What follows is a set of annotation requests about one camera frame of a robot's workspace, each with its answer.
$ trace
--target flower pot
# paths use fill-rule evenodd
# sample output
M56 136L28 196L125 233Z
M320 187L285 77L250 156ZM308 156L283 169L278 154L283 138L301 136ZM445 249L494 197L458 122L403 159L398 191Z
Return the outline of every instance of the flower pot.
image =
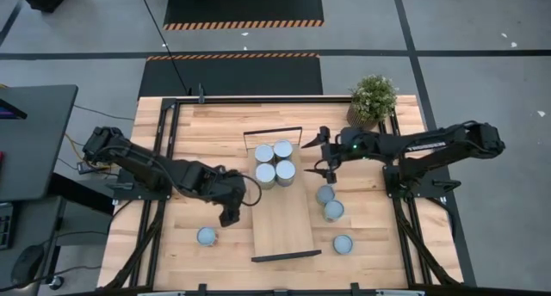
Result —
M355 128L361 128L364 131L371 130L373 127L377 125L377 120L371 120L371 119L363 119L360 117L360 115L356 112L354 107L350 104L348 106L348 112L346 113L346 120L348 121L348 124Z

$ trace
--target black floor mat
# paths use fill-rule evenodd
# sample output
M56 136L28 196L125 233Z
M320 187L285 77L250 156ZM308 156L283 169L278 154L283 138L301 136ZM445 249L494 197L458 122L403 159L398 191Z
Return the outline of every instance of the black floor mat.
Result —
M169 0L165 30L318 27L321 0Z
M185 85L206 96L323 95L317 53L174 55ZM145 63L139 96L185 96L169 56Z

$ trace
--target warning tape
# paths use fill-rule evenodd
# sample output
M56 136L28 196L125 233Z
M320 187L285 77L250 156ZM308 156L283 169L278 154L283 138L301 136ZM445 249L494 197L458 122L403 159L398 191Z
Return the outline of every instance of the warning tape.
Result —
M324 26L321 20L297 21L240 21L240 22L193 22L164 24L164 30L234 29L234 28L306 28Z
M233 53L233 54L196 54L196 55L172 55L170 56L150 56L149 60L166 60L166 59L260 59L260 58L305 58L305 57L317 57L317 53Z

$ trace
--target wooden tabletop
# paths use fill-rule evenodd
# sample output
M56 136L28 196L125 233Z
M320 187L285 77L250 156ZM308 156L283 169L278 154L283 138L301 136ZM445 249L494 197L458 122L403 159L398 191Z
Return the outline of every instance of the wooden tabletop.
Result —
M153 148L161 101L162 97L140 99L132 135L134 143ZM347 107L339 103L183 105L174 159L224 164L228 169L248 173L243 132L302 126L305 144L315 137L320 126L328 126L333 135L347 126ZM169 131L170 112L165 135ZM399 96L396 113L402 134L424 130L415 96ZM166 152L166 137L161 153ZM318 147L301 150L302 167L312 168L320 155ZM351 282L358 282L360 288L406 287L397 225L381 167L379 162L362 160L344 163L338 170L335 188L345 214L335 223L323 219L322 208L315 199L324 179L304 173L314 247L323 252L286 261L251 262L254 237L250 208L242 206L241 220L222 229L218 221L220 206L173 192L164 214L155 290L196 290L200 283L207 283L209 290L349 289ZM446 212L426 200L419 199L417 204L427 247L448 273L461 281ZM133 202L111 225L98 286L111 281L133 251L142 206L142 201ZM214 247L201 247L195 240L198 229L204 226L215 227L218 232L219 240ZM354 239L353 252L348 256L340 256L332 248L333 238L341 234ZM412 253L416 279L420 282L415 249ZM149 252L145 256L140 283L145 282Z

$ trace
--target wooden tray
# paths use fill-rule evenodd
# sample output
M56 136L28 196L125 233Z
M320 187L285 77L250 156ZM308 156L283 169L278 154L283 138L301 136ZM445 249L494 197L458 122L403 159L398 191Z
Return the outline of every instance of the wooden tray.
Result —
M255 246L253 262L315 256L321 253L321 250L315 250L313 246L299 150L298 145L293 145L290 160L297 170L293 184L288 187L276 184L271 189L264 189L262 199L251 209ZM248 153L249 173L254 178L257 162L254 151ZM247 188L253 192L249 194L250 198L255 199L257 186L247 183Z

